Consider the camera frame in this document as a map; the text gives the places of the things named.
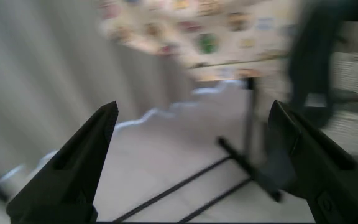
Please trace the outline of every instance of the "black cable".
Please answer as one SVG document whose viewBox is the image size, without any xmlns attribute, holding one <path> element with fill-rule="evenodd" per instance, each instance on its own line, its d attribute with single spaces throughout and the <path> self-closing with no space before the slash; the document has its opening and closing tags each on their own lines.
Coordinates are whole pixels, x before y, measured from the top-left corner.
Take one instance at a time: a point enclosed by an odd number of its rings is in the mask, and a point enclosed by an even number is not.
<svg viewBox="0 0 358 224">
<path fill-rule="evenodd" d="M 240 182 L 239 184 L 235 185 L 234 187 L 232 187 L 228 191 L 226 191 L 223 194 L 217 196 L 216 198 L 212 199 L 211 201 L 209 201 L 205 205 L 201 206 L 200 208 L 198 208 L 194 212 L 190 213 L 185 218 L 182 218 L 178 223 L 185 223 L 185 222 L 188 222 L 188 221 L 194 219 L 199 214 L 203 213 L 205 210 L 211 208 L 213 205 L 216 205 L 218 202 L 220 202 L 221 200 L 223 200 L 224 198 L 226 198 L 230 194 L 233 194 L 234 192 L 239 190 L 241 187 L 247 185 L 249 182 L 251 182 L 251 178 L 243 180 L 242 182 Z"/>
<path fill-rule="evenodd" d="M 184 185 L 188 184 L 189 182 L 197 179 L 198 177 L 200 177 L 201 175 L 207 173 L 208 171 L 216 168 L 217 166 L 221 165 L 222 163 L 228 161 L 229 159 L 231 159 L 231 156 L 227 156 L 211 165 L 209 165 L 208 167 L 205 167 L 204 169 L 202 169 L 201 171 L 197 172 L 196 174 L 186 178 L 185 180 L 177 183 L 176 185 L 174 185 L 173 187 L 169 188 L 168 190 L 158 194 L 157 196 L 153 197 L 152 199 L 144 202 L 143 204 L 139 205 L 138 207 L 132 209 L 131 211 L 123 214 L 122 216 L 120 216 L 119 218 L 115 219 L 112 222 L 122 222 L 124 220 L 126 220 L 127 218 L 135 215 L 136 213 L 142 211 L 143 209 L 147 208 L 148 206 L 154 204 L 155 202 L 158 202 L 159 200 L 163 199 L 165 196 L 169 195 L 170 193 L 180 189 L 181 187 L 183 187 Z"/>
</svg>

